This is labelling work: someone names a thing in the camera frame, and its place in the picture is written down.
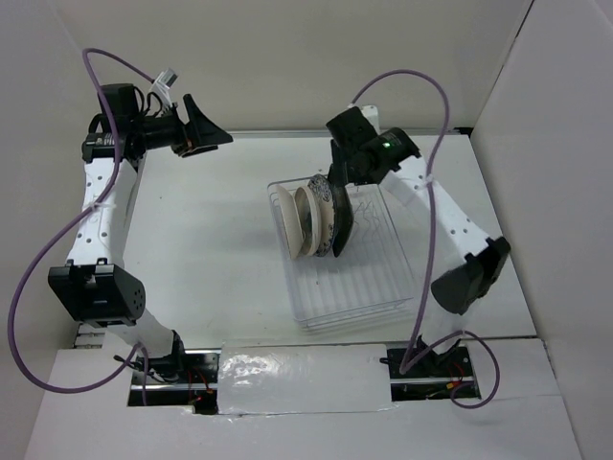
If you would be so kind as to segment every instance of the white connector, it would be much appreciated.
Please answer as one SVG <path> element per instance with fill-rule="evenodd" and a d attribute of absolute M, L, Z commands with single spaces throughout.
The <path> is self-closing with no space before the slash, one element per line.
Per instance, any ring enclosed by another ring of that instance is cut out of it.
<path fill-rule="evenodd" d="M 150 93 L 155 93 L 159 96 L 162 106 L 166 108 L 172 107 L 172 99 L 170 98 L 170 87 L 176 81 L 178 75 L 172 69 L 168 68 L 157 76 L 153 85 L 149 89 Z"/>
<path fill-rule="evenodd" d="M 369 123 L 373 125 L 376 134 L 380 134 L 381 126 L 379 125 L 379 111 L 376 108 L 376 105 L 362 105 L 360 110 L 362 110 L 362 115 L 364 115 Z"/>

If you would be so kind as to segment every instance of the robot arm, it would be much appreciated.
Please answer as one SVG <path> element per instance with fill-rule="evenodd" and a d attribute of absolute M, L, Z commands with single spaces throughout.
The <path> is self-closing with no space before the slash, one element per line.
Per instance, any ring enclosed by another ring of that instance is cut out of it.
<path fill-rule="evenodd" d="M 183 98 L 189 121 L 181 122 L 169 96 L 174 80 L 176 75 L 167 70 L 151 87 L 161 105 L 159 116 L 148 115 L 138 106 L 133 85 L 102 87 L 120 133 L 119 174 L 111 193 L 79 224 L 66 264 L 52 267 L 48 276 L 50 287 L 73 319 L 107 328 L 130 345 L 142 343 L 148 349 L 150 368 L 168 381 L 175 380 L 183 368 L 183 344 L 175 331 L 147 311 L 143 283 L 124 270 L 125 242 L 146 152 L 170 146 L 185 158 L 233 141 L 200 112 L 191 95 Z M 102 132 L 97 132 L 98 125 Z M 83 209 L 93 206 L 106 186 L 114 167 L 113 150 L 108 120 L 99 114 L 82 145 Z"/>
<path fill-rule="evenodd" d="M 332 135 L 332 165 L 329 182 L 340 195 L 353 183 L 380 184 L 405 208 L 423 215 L 430 213 L 426 161 L 418 147 L 401 129 L 393 127 L 379 134 L 378 117 L 372 106 L 351 107 L 327 123 Z M 504 266 L 511 246 L 504 237 L 492 239 L 462 211 L 437 181 L 432 180 L 437 203 L 437 228 L 451 241 L 451 250 L 437 259 L 432 297 L 422 329 L 421 343 L 434 343 L 443 336 L 464 329 L 469 307 L 488 293 Z M 343 219 L 332 246 L 340 255 L 352 226 L 352 215 Z M 444 343 L 445 353 L 453 343 Z"/>

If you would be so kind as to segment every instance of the black cable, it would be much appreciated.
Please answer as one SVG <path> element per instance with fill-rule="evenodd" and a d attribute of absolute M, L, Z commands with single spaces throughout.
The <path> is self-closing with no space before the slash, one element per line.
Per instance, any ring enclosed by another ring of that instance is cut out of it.
<path fill-rule="evenodd" d="M 143 113 L 143 109 L 145 108 L 145 95 L 143 94 L 143 91 L 141 91 L 141 88 L 139 88 L 138 86 L 134 86 L 134 92 L 138 94 L 138 99 L 140 100 L 140 107 L 138 111 L 140 113 Z"/>
<path fill-rule="evenodd" d="M 160 104 L 159 110 L 152 115 L 153 117 L 157 117 L 162 112 L 162 110 L 164 110 L 164 103 L 162 102 L 162 100 L 156 93 L 148 93 L 147 94 L 147 112 L 149 112 L 151 109 L 151 97 L 154 97 L 157 100 L 157 102 Z"/>
<path fill-rule="evenodd" d="M 396 361 L 396 360 L 394 360 L 394 359 L 389 359 L 388 357 L 380 357 L 380 358 L 379 358 L 379 362 L 380 362 L 381 364 L 387 364 L 388 366 L 389 366 L 390 364 L 394 364 L 394 365 L 396 365 L 396 366 L 400 367 L 400 361 Z"/>
<path fill-rule="evenodd" d="M 130 368 L 130 369 L 132 369 L 133 371 L 136 371 L 136 372 L 144 372 L 144 371 L 143 371 L 143 369 L 141 369 L 140 367 L 138 367 L 138 366 L 136 365 L 136 363 L 134 363 L 134 362 L 127 362 L 127 361 L 125 361 L 125 359 L 123 359 L 123 358 L 122 358 L 121 356 L 119 356 L 119 355 L 115 355 L 115 356 L 113 357 L 113 359 L 115 359 L 116 361 L 119 361 L 119 362 L 123 362 L 123 363 L 125 363 L 125 367 L 129 367 L 129 368 Z M 153 380 L 157 381 L 158 383 L 166 383 L 165 381 L 160 380 L 160 379 L 158 379 L 157 377 L 155 377 L 155 376 L 154 376 L 152 373 L 153 373 L 153 371 L 150 371 L 150 372 L 148 373 L 148 377 L 151 377 Z"/>

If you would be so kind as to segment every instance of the plastic tray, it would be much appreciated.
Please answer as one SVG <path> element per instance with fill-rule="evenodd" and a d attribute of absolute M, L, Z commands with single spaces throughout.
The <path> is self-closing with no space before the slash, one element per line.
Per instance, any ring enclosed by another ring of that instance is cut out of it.
<path fill-rule="evenodd" d="M 340 257 L 291 260 L 275 185 L 293 193 L 308 178 L 274 182 L 268 194 L 296 321 L 319 328 L 410 308 L 415 280 L 383 194 L 376 185 L 348 187 L 355 224 Z"/>

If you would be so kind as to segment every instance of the white backdrop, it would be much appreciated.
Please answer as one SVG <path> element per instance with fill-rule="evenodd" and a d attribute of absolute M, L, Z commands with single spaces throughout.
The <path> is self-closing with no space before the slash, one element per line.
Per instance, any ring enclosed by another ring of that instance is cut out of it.
<path fill-rule="evenodd" d="M 180 74 L 226 128 L 320 128 L 375 75 L 410 67 L 449 92 L 453 126 L 474 126 L 529 0 L 53 0 L 79 46 Z M 113 81 L 126 75 L 104 64 Z M 367 98 L 385 126 L 437 127 L 439 96 L 396 78 Z"/>
<path fill-rule="evenodd" d="M 536 0 L 472 136 L 585 460 L 613 458 L 612 20 Z"/>

